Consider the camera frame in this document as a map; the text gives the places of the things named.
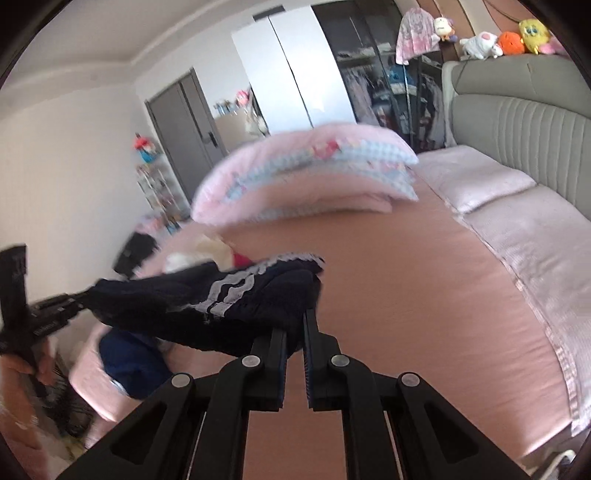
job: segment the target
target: wardrobe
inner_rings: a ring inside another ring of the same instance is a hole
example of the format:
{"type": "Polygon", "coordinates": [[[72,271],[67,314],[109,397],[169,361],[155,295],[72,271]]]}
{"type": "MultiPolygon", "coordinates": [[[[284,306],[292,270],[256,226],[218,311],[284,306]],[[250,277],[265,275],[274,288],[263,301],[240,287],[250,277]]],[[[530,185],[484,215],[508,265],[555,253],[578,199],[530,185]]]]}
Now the wardrobe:
{"type": "Polygon", "coordinates": [[[441,53],[397,65],[401,20],[392,0],[344,0],[234,32],[269,132],[357,122],[391,128],[417,152],[443,146],[441,53]]]}

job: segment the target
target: white plush toy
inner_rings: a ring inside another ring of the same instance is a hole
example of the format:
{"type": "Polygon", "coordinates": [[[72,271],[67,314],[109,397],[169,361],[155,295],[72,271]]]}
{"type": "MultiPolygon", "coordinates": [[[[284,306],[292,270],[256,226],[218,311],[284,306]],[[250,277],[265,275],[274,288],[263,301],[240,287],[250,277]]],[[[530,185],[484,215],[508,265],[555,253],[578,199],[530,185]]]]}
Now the white plush toy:
{"type": "Polygon", "coordinates": [[[461,39],[460,45],[462,46],[464,55],[469,59],[484,60],[488,57],[497,58],[503,55],[501,47],[497,44],[498,38],[492,33],[482,32],[475,37],[461,39]]]}

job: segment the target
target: cream fabric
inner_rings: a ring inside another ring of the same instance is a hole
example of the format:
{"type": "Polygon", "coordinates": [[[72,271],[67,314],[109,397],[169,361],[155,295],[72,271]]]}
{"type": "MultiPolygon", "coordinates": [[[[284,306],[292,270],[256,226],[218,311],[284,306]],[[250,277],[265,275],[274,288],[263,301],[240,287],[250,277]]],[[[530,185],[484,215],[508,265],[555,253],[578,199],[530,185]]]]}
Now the cream fabric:
{"type": "Polygon", "coordinates": [[[463,219],[512,273],[554,347],[572,433],[591,423],[591,223],[537,186],[463,219]]]}
{"type": "Polygon", "coordinates": [[[418,159],[413,171],[459,213],[535,186],[522,171],[504,167],[466,145],[422,153],[418,159]]]}

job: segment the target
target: stuffed toy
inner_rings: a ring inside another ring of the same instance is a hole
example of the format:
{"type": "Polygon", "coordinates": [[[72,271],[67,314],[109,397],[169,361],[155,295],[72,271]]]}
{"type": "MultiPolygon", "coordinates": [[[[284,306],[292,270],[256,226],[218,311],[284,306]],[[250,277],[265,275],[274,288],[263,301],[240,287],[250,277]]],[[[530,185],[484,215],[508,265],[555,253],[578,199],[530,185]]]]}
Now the stuffed toy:
{"type": "Polygon", "coordinates": [[[566,53],[566,50],[562,46],[562,43],[560,43],[558,38],[556,38],[553,35],[552,35],[552,37],[550,37],[550,41],[548,43],[545,43],[544,45],[540,45],[538,47],[538,51],[540,53],[545,54],[545,55],[555,55],[556,54],[556,55],[562,55],[563,57],[569,57],[569,54],[566,53]]]}
{"type": "Polygon", "coordinates": [[[503,32],[497,41],[503,55],[519,55],[525,53],[525,45],[521,41],[521,36],[515,32],[503,32]]]}
{"type": "Polygon", "coordinates": [[[449,18],[437,17],[433,20],[437,41],[457,42],[456,31],[452,28],[453,22],[449,18]]]}
{"type": "Polygon", "coordinates": [[[498,46],[498,37],[489,32],[481,32],[472,38],[463,38],[460,45],[465,57],[469,59],[484,60],[488,57],[500,57],[503,55],[501,47],[498,46]]]}
{"type": "Polygon", "coordinates": [[[519,33],[527,49],[536,55],[540,52],[540,46],[550,41],[550,31],[535,18],[519,22],[519,33]]]}

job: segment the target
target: red fabric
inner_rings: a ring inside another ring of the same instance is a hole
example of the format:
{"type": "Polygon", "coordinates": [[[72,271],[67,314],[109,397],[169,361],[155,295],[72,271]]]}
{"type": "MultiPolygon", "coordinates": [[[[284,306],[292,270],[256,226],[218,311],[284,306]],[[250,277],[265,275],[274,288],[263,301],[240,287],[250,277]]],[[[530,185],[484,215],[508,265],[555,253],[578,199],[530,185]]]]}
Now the red fabric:
{"type": "Polygon", "coordinates": [[[238,252],[234,252],[234,267],[236,268],[244,268],[250,267],[254,262],[244,255],[239,254],[238,252]]]}

